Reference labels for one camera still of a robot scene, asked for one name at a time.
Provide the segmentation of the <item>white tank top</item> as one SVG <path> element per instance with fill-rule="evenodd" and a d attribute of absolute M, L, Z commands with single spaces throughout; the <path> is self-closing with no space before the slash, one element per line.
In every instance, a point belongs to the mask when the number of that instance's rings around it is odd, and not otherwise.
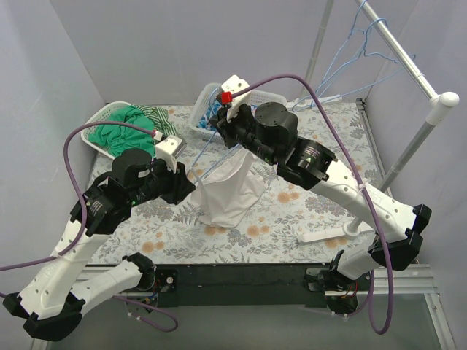
<path fill-rule="evenodd" d="M 255 160 L 251 152 L 241 149 L 198 182 L 189 201 L 201 210 L 201 223 L 234 228 L 241 222 L 266 190 L 262 176 L 252 168 Z"/>

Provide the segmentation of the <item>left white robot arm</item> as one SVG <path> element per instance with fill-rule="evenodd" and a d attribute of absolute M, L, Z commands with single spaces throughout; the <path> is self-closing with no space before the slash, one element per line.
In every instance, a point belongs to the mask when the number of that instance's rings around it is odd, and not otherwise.
<path fill-rule="evenodd" d="M 141 253 L 123 257 L 117 266 L 92 279 L 77 279 L 98 248 L 130 218 L 133 207 L 157 198 L 178 204 L 194 189 L 183 163 L 170 167 L 144 150 L 126 150 L 84 192 L 84 201 L 76 203 L 52 260 L 28 286 L 8 294 L 4 307 L 24 319 L 23 328 L 32 338 L 60 341 L 87 312 L 117 293 L 152 289 L 155 264 Z"/>

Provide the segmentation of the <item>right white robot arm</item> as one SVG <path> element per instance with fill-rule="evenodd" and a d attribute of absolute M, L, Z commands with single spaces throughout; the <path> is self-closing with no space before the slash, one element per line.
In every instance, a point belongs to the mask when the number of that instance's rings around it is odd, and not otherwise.
<path fill-rule="evenodd" d="M 240 144 L 266 163 L 276 166 L 286 182 L 321 195 L 363 220 L 374 236 L 352 249 L 341 250 L 331 261 L 328 281 L 348 289 L 363 274 L 380 266 L 405 270 L 420 252 L 423 230 L 431 209 L 393 200 L 371 184 L 361 185 L 351 170 L 322 144 L 298 135 L 298 118 L 277 102 L 247 104 L 229 120 L 221 107 L 210 124 L 228 148 Z"/>

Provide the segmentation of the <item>green shirt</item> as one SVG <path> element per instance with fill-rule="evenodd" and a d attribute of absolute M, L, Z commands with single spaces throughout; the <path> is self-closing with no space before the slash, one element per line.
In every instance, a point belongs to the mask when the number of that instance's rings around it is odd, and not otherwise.
<path fill-rule="evenodd" d="M 128 123 L 154 131 L 153 122 L 135 106 L 124 106 L 116 109 L 108 121 Z M 88 134 L 88 140 L 105 149 L 111 156 L 117 157 L 127 149 L 143 149 L 152 157 L 155 156 L 154 140 L 147 133 L 122 125 L 99 125 Z"/>

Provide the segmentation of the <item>blue floral cloth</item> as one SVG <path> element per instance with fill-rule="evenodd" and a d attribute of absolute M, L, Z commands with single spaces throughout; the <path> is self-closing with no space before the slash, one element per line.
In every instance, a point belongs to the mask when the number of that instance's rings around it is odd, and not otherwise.
<path fill-rule="evenodd" d="M 210 104 L 208 104 L 208 107 L 202 113 L 200 120 L 198 121 L 196 126 L 206 131 L 215 131 L 215 127 L 210 124 L 209 120 L 217 114 L 217 111 L 220 108 L 221 104 L 218 102 L 211 102 Z"/>

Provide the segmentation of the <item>green striped garment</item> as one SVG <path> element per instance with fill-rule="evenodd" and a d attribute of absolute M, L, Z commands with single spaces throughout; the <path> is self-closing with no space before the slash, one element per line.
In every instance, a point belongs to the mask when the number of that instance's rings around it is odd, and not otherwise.
<path fill-rule="evenodd" d="M 179 133 L 175 124 L 169 120 L 169 111 L 159 106 L 136 105 L 134 107 L 143 112 L 144 116 L 149 119 L 154 126 L 154 129 L 160 131 L 164 136 L 178 136 Z"/>

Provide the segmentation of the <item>white oval laundry basket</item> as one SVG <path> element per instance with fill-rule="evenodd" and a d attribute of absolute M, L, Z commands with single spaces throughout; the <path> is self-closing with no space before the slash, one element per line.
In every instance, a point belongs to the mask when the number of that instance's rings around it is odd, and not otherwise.
<path fill-rule="evenodd" d="M 111 115 L 111 113 L 113 113 L 116 109 L 119 109 L 119 108 L 122 108 L 124 106 L 134 106 L 133 104 L 130 104 L 130 103 L 127 103 L 125 101 L 115 101 L 115 102 L 112 102 L 110 104 L 107 104 L 106 106 L 104 106 L 103 108 L 101 108 L 99 111 L 97 111 L 97 113 L 95 113 L 89 120 L 88 122 L 89 123 L 96 123 L 96 122 L 101 122 L 101 121 L 108 121 L 107 119 L 109 118 L 109 116 Z M 90 128 L 86 128 L 85 130 L 81 131 L 81 138 L 82 140 L 90 145 L 92 148 L 94 148 L 95 150 L 97 150 L 98 152 L 100 152 L 101 154 L 105 155 L 106 157 L 110 158 L 110 159 L 114 159 L 115 157 L 114 156 L 111 156 L 109 153 L 106 152 L 105 149 L 102 149 L 100 148 L 98 145 L 96 144 L 93 144 L 91 143 L 89 140 L 88 140 L 88 134 L 91 132 L 91 131 L 94 131 L 94 129 L 97 127 L 97 126 L 93 126 L 93 127 L 90 127 Z"/>

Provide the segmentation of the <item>white rectangular basket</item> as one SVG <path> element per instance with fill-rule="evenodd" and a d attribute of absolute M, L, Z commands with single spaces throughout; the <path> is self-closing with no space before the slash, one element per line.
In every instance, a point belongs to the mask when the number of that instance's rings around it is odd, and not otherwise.
<path fill-rule="evenodd" d="M 212 116 L 212 110 L 210 107 L 212 107 L 215 112 L 220 108 L 220 104 L 218 102 L 214 102 L 214 97 L 211 95 L 211 93 L 215 92 L 219 87 L 220 83 L 211 82 L 207 84 L 196 100 L 196 103 L 189 117 L 189 129 L 191 129 L 204 141 L 209 140 L 209 138 L 214 133 L 214 130 L 211 128 L 202 128 L 200 126 L 200 122 L 202 120 L 206 121 L 208 116 Z M 287 99 L 284 96 L 276 93 L 269 93 L 262 90 L 253 90 L 249 97 L 245 100 L 245 103 L 252 107 L 252 112 L 254 112 L 257 106 L 267 102 L 277 102 L 285 106 Z"/>

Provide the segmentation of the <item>floral table mat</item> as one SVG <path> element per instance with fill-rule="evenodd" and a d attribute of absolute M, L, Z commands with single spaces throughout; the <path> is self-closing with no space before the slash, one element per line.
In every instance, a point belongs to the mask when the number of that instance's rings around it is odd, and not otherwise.
<path fill-rule="evenodd" d="M 165 106 L 169 120 L 187 141 L 181 161 L 191 166 L 206 141 L 189 128 L 192 106 Z M 334 128 L 349 150 L 364 179 L 377 185 L 381 179 L 358 105 L 341 102 L 324 106 Z M 299 134 L 314 139 L 346 161 L 317 109 L 298 113 Z M 137 206 L 93 255 L 90 263 L 112 265 L 122 256 L 141 252 L 156 264 L 191 263 L 325 263 L 341 249 L 352 248 L 370 234 L 301 245 L 303 233 L 340 227 L 351 221 L 345 210 L 311 192 L 285 182 L 261 160 L 253 172 L 266 186 L 259 201 L 234 228 L 205 225 L 201 210 L 188 199 L 172 206 L 158 199 Z"/>

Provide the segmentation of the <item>silver clothes rack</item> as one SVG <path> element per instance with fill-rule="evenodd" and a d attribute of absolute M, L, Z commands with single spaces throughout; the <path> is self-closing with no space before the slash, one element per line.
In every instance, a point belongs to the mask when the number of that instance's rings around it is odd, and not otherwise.
<path fill-rule="evenodd" d="M 298 26 L 293 35 L 293 52 L 300 55 L 295 70 L 305 74 L 316 93 L 318 85 L 347 38 L 358 3 L 335 1 L 327 8 L 324 1 L 307 1 L 298 6 Z M 458 105 L 430 132 L 413 154 L 389 190 L 398 201 L 410 206 L 425 204 L 432 210 L 423 232 L 420 257 L 433 262 L 440 252 L 461 239 L 466 212 L 466 3 L 464 1 L 372 1 L 380 18 L 386 18 L 395 40 L 411 56 L 422 76 L 436 94 L 453 92 Z M 366 29 L 372 22 L 363 12 L 356 27 Z M 331 72 L 350 60 L 363 41 L 356 33 L 337 58 Z M 390 57 L 394 53 L 377 28 L 369 39 L 368 51 Z M 314 71 L 307 73 L 309 61 Z M 377 150 L 378 169 L 387 173 L 410 141 L 424 125 L 431 111 L 431 100 L 402 66 L 381 58 L 363 58 L 352 64 L 325 96 L 346 93 L 402 70 L 367 90 L 343 97 L 366 102 L 371 144 Z"/>

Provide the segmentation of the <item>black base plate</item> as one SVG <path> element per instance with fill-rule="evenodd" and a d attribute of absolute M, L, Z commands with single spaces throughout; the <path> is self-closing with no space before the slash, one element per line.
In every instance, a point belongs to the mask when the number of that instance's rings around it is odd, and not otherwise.
<path fill-rule="evenodd" d="M 325 280 L 327 263 L 158 265 L 146 290 L 123 292 L 160 308 L 178 306 L 305 306 L 325 308 L 344 295 Z"/>

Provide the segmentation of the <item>aluminium frame rail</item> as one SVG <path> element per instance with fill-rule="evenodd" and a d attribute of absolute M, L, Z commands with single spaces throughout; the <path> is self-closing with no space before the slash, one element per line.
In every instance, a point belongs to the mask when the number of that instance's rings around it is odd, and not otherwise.
<path fill-rule="evenodd" d="M 78 281 L 88 280 L 101 272 L 113 268 L 112 265 L 88 265 L 84 268 Z M 436 331 L 441 349 L 457 349 L 447 323 L 441 304 L 441 295 L 433 273 L 428 264 L 411 264 L 405 271 L 393 273 L 394 294 L 423 295 L 429 310 L 431 321 Z M 383 268 L 375 271 L 374 294 L 385 294 L 387 286 L 387 272 Z M 32 340 L 29 349 L 47 349 L 48 341 Z"/>

